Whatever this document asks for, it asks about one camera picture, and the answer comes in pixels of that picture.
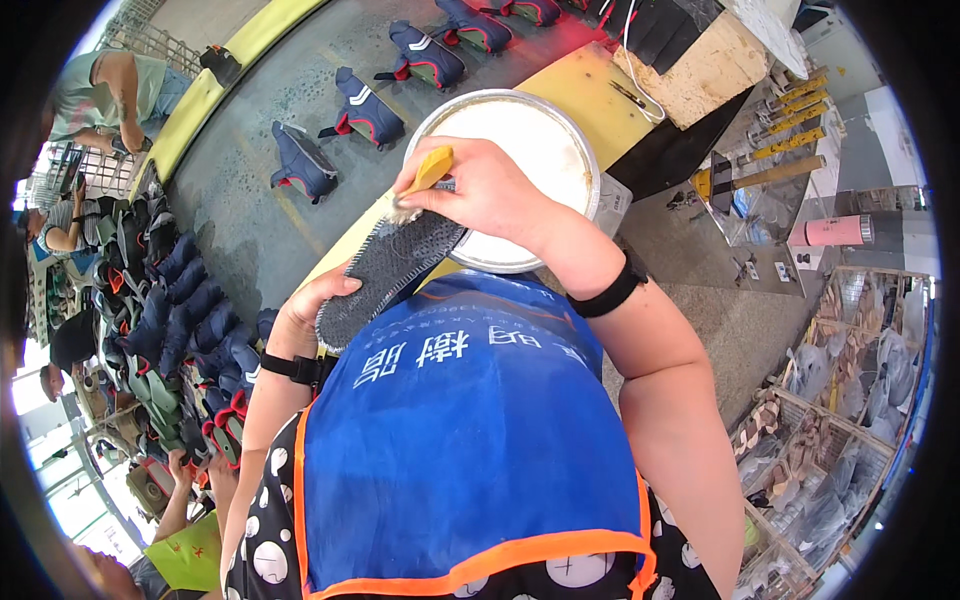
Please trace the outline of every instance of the white glue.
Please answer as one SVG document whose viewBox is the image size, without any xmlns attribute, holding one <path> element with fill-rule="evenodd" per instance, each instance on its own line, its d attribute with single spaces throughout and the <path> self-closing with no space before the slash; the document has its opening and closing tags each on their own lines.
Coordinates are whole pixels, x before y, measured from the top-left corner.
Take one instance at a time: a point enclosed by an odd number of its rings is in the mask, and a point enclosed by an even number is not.
<svg viewBox="0 0 960 600">
<path fill-rule="evenodd" d="M 438 123 L 430 135 L 489 139 L 547 198 L 581 214 L 587 212 L 589 165 L 569 130 L 536 107 L 511 100 L 467 105 Z M 479 231 L 471 231 L 456 252 L 481 263 L 505 266 L 535 259 L 517 244 Z"/>
</svg>

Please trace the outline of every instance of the white cable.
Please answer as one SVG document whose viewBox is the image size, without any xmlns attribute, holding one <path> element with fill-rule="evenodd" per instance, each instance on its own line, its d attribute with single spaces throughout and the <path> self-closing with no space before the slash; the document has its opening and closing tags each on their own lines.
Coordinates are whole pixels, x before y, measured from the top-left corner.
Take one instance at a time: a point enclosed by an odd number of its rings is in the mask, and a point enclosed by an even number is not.
<svg viewBox="0 0 960 600">
<path fill-rule="evenodd" d="M 648 101 L 650 101 L 657 108 L 660 109 L 660 116 L 657 116 L 652 112 L 648 112 L 645 108 L 637 107 L 640 109 L 640 112 L 643 113 L 643 116 L 647 119 L 647 121 L 650 121 L 651 123 L 653 123 L 654 119 L 657 119 L 658 121 L 662 121 L 664 118 L 666 118 L 666 110 L 664 110 L 663 107 L 660 105 L 660 103 L 654 100 L 650 96 L 650 94 L 643 91 L 643 88 L 640 87 L 639 82 L 636 80 L 636 72 L 634 71 L 634 62 L 630 60 L 630 51 L 627 50 L 627 36 L 630 34 L 630 24 L 633 22 L 633 19 L 631 17 L 634 15 L 635 5 L 636 5 L 636 0 L 630 0 L 630 8 L 627 10 L 627 22 L 624 23 L 623 25 L 623 54 L 626 56 L 627 66 L 630 67 L 630 79 L 634 81 L 634 85 L 636 86 L 636 89 L 638 89 L 641 94 L 646 96 Z"/>
</svg>

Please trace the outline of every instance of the black wristband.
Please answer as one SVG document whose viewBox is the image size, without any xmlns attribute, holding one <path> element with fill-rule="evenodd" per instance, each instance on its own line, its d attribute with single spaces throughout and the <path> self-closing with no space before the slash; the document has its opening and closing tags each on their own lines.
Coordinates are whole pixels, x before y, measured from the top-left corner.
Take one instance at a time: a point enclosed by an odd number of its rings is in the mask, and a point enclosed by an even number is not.
<svg viewBox="0 0 960 600">
<path fill-rule="evenodd" d="M 313 385 L 326 379 L 332 369 L 329 361 L 318 358 L 295 356 L 294 360 L 277 358 L 266 352 L 260 356 L 260 368 L 290 377 L 294 383 Z"/>
<path fill-rule="evenodd" d="M 616 279 L 606 290 L 589 300 L 574 300 L 570 295 L 566 296 L 574 312 L 584 319 L 602 317 L 625 302 L 639 283 L 646 283 L 649 280 L 646 273 L 634 271 L 629 254 L 624 252 L 623 255 L 626 258 L 623 263 L 623 271 L 616 276 Z"/>
</svg>

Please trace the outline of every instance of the blue apron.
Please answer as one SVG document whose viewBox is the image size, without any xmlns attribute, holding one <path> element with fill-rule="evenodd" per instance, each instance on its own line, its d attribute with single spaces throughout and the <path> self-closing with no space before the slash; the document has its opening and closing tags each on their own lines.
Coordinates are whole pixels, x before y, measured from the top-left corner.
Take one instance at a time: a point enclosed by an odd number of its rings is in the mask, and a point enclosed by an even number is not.
<svg viewBox="0 0 960 600">
<path fill-rule="evenodd" d="M 462 271 L 350 343 L 297 432 L 304 597 L 442 595 L 519 564 L 637 553 L 649 507 L 566 299 Z"/>
</svg>

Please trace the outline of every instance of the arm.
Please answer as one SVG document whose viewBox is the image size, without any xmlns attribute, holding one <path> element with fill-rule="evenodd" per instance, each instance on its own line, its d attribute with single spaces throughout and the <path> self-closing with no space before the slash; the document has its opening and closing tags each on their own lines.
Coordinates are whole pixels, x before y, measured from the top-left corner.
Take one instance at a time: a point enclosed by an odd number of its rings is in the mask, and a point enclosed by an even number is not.
<svg viewBox="0 0 960 600">
<path fill-rule="evenodd" d="M 454 146 L 450 174 L 457 191 L 426 190 L 400 201 L 401 207 L 434 210 L 519 244 L 577 300 L 613 283 L 623 252 L 585 217 L 543 196 L 489 141 L 425 138 L 394 189 L 405 189 L 418 158 L 442 144 Z M 743 500 L 703 345 L 653 282 L 588 322 L 627 379 L 620 408 L 637 468 L 670 507 L 720 596 L 730 597 L 743 553 Z"/>
<path fill-rule="evenodd" d="M 587 300 L 623 268 L 623 252 L 572 210 L 531 248 L 568 293 Z M 557 243 L 577 239 L 577 248 Z M 637 286 L 612 312 L 588 320 L 626 378 L 620 413 L 643 477 L 670 507 L 721 597 L 730 597 L 743 547 L 743 499 L 713 372 L 693 327 L 656 283 Z"/>
<path fill-rule="evenodd" d="M 223 541 L 227 532 L 227 515 L 230 503 L 237 491 L 237 476 L 227 463 L 227 458 L 217 452 L 210 466 L 206 470 L 210 476 L 210 488 L 213 490 L 213 499 L 217 503 L 217 529 L 220 530 L 220 540 Z"/>
<path fill-rule="evenodd" d="M 90 146 L 91 148 L 99 148 L 107 155 L 113 154 L 113 147 L 110 146 L 113 137 L 105 133 L 97 133 L 93 128 L 79 130 L 77 134 L 73 136 L 73 141 L 78 144 Z"/>
<path fill-rule="evenodd" d="M 73 218 L 76 219 L 84 214 L 84 199 L 86 198 L 86 181 L 74 190 Z M 76 221 L 70 223 L 70 229 L 64 231 L 61 228 L 47 229 L 45 241 L 47 248 L 60 252 L 73 252 L 77 249 L 77 239 L 80 238 L 81 224 Z"/>
<path fill-rule="evenodd" d="M 317 355 L 314 321 L 324 300 L 347 296 L 360 288 L 360 281 L 344 276 L 347 263 L 325 273 L 294 294 L 280 308 L 266 351 L 278 358 Z M 230 503 L 224 548 L 236 548 L 244 535 L 247 512 L 260 486 L 267 453 L 280 427 L 311 401 L 310 388 L 288 377 L 261 370 L 253 387 L 243 430 L 240 482 Z M 220 560 L 220 580 L 227 576 L 232 550 Z"/>
<path fill-rule="evenodd" d="M 173 475 L 175 482 L 174 492 L 170 496 L 170 501 L 167 502 L 167 508 L 163 511 L 163 517 L 160 518 L 152 543 L 166 540 L 186 527 L 186 505 L 190 500 L 190 487 L 193 481 L 190 478 L 190 470 L 180 466 L 180 459 L 185 455 L 186 452 L 180 449 L 171 450 L 167 455 L 170 474 Z"/>
<path fill-rule="evenodd" d="M 140 152 L 143 130 L 137 122 L 136 91 L 138 79 L 133 52 L 104 52 L 90 69 L 90 83 L 107 84 L 120 115 L 120 136 L 132 153 Z"/>
</svg>

